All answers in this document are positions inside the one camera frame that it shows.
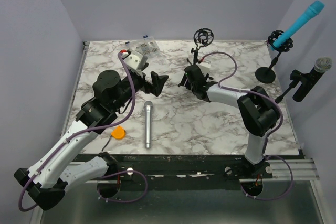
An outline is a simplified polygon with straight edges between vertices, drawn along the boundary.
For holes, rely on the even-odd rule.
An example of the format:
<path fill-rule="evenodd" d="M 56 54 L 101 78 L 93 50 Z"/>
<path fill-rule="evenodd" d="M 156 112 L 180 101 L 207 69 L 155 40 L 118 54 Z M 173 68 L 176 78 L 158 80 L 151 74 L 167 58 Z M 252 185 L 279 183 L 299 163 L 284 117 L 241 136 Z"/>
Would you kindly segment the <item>silver microphone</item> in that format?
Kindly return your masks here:
<path fill-rule="evenodd" d="M 151 148 L 152 142 L 152 114 L 153 114 L 153 103 L 151 101 L 146 101 L 144 104 L 144 137 L 145 137 L 145 148 Z"/>

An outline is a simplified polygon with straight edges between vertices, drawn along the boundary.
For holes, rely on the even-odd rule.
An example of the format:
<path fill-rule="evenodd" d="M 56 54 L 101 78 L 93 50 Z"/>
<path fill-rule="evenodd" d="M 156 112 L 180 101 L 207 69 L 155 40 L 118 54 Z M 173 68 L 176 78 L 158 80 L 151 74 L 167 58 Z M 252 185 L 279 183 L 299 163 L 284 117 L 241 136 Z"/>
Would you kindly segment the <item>black tripod microphone stand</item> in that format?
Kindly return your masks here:
<path fill-rule="evenodd" d="M 196 45 L 196 48 L 191 49 L 191 53 L 193 54 L 193 59 L 190 61 L 187 59 L 187 62 L 190 65 L 195 65 L 200 63 L 198 59 L 198 53 L 201 48 L 209 46 L 214 40 L 213 31 L 209 28 L 200 28 L 194 33 L 193 41 Z"/>

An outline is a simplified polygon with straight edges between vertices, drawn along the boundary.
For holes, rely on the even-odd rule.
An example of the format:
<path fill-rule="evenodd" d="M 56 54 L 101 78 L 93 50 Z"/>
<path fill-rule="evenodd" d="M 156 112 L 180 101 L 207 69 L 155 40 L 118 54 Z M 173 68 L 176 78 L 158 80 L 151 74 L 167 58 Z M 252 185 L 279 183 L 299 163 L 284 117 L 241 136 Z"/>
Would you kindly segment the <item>blue microphone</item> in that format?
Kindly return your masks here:
<path fill-rule="evenodd" d="M 316 17 L 324 9 L 325 4 L 322 1 L 316 0 L 307 9 L 303 14 L 279 37 L 275 40 L 272 47 L 273 49 L 278 49 L 282 44 L 294 35 L 302 26 L 304 26 L 310 19 Z"/>

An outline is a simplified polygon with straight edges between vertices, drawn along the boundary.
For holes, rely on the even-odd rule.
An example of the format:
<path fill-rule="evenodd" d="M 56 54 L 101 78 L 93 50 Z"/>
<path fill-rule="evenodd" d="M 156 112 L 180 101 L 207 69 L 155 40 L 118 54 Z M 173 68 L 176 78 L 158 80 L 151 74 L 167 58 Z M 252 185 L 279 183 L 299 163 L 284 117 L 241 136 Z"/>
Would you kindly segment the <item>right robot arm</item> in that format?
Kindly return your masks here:
<path fill-rule="evenodd" d="M 247 161 L 242 163 L 241 171 L 246 177 L 255 177 L 261 169 L 259 163 L 264 159 L 266 135 L 280 119 L 279 109 L 260 86 L 251 90 L 224 89 L 217 82 L 207 79 L 208 75 L 202 73 L 200 66 L 190 65 L 184 69 L 180 85 L 191 90 L 200 100 L 239 109 L 244 126 L 249 132 L 244 155 Z"/>

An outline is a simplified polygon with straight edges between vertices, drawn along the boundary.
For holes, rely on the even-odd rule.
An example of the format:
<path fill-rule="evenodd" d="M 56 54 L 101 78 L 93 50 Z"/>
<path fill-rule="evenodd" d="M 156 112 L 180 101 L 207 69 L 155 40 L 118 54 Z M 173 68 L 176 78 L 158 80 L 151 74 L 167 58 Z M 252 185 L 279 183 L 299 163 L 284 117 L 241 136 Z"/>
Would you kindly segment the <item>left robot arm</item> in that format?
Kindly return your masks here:
<path fill-rule="evenodd" d="M 129 72 L 121 79 L 114 70 L 100 73 L 93 84 L 94 96 L 81 106 L 68 131 L 55 146 L 30 168 L 19 168 L 15 179 L 28 193 L 35 205 L 46 211 L 55 207 L 72 188 L 91 179 L 103 177 L 112 179 L 117 166 L 106 152 L 93 159 L 70 168 L 69 164 L 91 141 L 95 140 L 107 126 L 116 126 L 117 112 L 128 101 L 135 101 L 135 94 L 141 90 L 159 96 L 167 75 L 151 72 L 152 81 L 145 76 Z"/>

